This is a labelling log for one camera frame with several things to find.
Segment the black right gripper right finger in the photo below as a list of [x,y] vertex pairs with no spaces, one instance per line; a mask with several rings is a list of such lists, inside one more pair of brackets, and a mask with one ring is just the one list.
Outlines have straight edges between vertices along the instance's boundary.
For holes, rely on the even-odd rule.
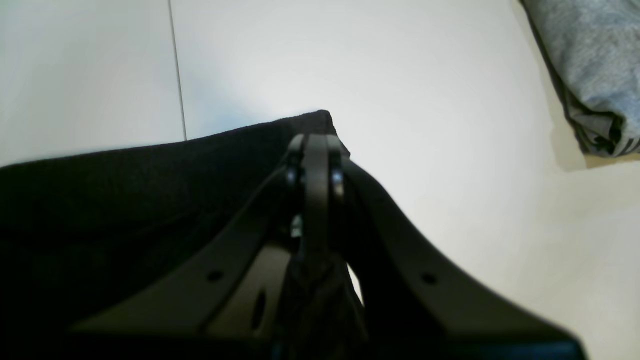
[[354,269],[371,360],[583,360],[567,330],[448,259],[336,136],[302,138],[302,257]]

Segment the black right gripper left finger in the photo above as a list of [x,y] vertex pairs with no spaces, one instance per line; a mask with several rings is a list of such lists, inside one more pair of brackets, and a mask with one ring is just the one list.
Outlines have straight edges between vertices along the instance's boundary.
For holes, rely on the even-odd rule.
[[272,328],[302,235],[300,176],[307,137],[231,222],[177,269],[75,324],[67,360],[269,360]]

